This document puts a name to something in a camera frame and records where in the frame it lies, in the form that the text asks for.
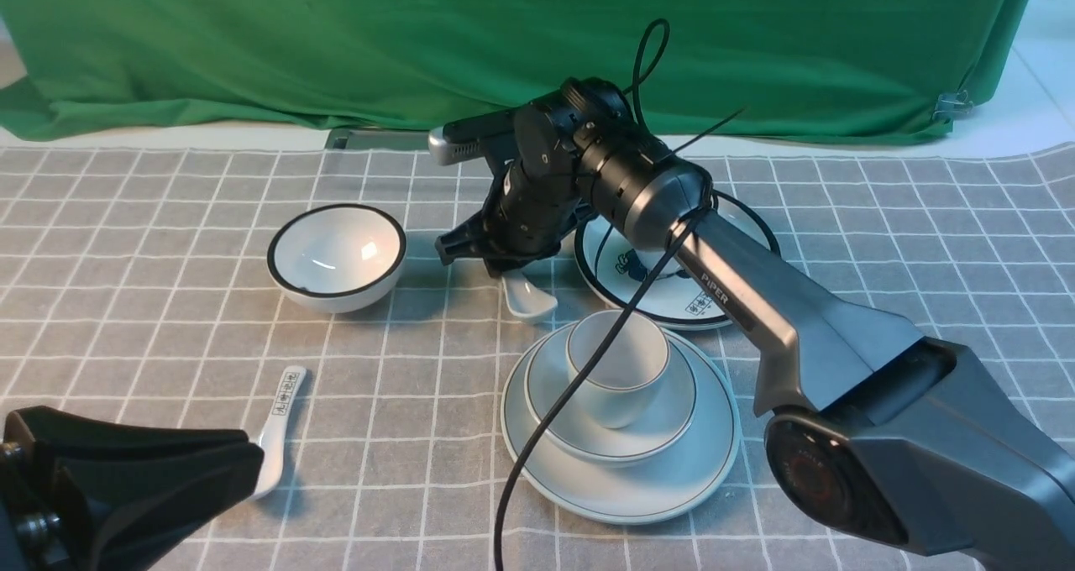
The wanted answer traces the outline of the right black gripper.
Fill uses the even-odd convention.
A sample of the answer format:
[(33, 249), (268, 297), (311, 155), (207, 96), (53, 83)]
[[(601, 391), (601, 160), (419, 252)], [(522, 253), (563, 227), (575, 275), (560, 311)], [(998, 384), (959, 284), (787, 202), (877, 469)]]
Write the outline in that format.
[(484, 259), (488, 271), (519, 270), (559, 253), (562, 238), (594, 216), (594, 208), (567, 197), (560, 185), (531, 183), (519, 160), (511, 159), (496, 172), (481, 218), (435, 238), (434, 248), (444, 266)]

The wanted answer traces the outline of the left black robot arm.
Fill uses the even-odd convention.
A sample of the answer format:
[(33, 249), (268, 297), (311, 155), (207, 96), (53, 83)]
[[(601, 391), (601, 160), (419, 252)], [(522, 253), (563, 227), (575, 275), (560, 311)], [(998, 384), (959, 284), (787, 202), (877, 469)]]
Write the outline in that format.
[(147, 570), (256, 490), (239, 429), (146, 428), (24, 406), (3, 423), (1, 567)]

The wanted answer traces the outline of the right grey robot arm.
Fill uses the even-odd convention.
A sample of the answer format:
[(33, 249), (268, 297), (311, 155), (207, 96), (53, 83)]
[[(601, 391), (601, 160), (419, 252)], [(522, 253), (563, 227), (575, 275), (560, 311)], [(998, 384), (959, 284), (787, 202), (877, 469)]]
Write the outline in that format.
[(438, 238), (489, 273), (560, 249), (594, 212), (675, 259), (759, 349), (769, 468), (811, 520), (987, 570), (1071, 570), (1074, 463), (968, 346), (829, 292), (726, 222), (710, 171), (637, 119), (610, 81), (568, 78), (521, 108), (434, 128), (440, 165), (484, 157), (494, 183)]

